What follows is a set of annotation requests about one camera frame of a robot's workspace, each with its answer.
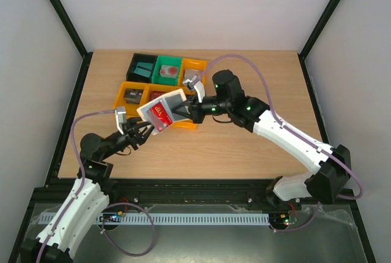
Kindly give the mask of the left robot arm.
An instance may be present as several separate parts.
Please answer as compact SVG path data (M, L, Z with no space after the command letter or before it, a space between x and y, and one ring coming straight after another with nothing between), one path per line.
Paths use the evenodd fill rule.
M36 238L22 243L21 262L73 262L83 238L112 202L113 165L105 160L127 147L137 150L154 130L141 117L118 119L118 130L108 137L89 133L81 139L75 149L79 162L77 178L48 225Z

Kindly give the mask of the red VIP credit card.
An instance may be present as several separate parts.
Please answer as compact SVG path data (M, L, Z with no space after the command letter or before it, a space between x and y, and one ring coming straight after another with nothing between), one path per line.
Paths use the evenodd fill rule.
M147 116L157 133L163 132L173 124L172 118L162 102L155 103L147 110Z

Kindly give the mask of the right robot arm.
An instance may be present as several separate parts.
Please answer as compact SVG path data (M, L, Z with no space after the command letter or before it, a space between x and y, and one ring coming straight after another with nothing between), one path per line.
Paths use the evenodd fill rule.
M332 204L350 179L351 158L343 145L332 147L290 126L272 112L262 100L247 96L240 81L230 70L212 77L216 94L207 96L197 76L183 84L196 94L174 108L174 112L194 123L202 123L207 115L226 114L235 125L264 137L290 153L307 172L295 176L276 177L266 188L267 204L280 209L287 201L313 198Z

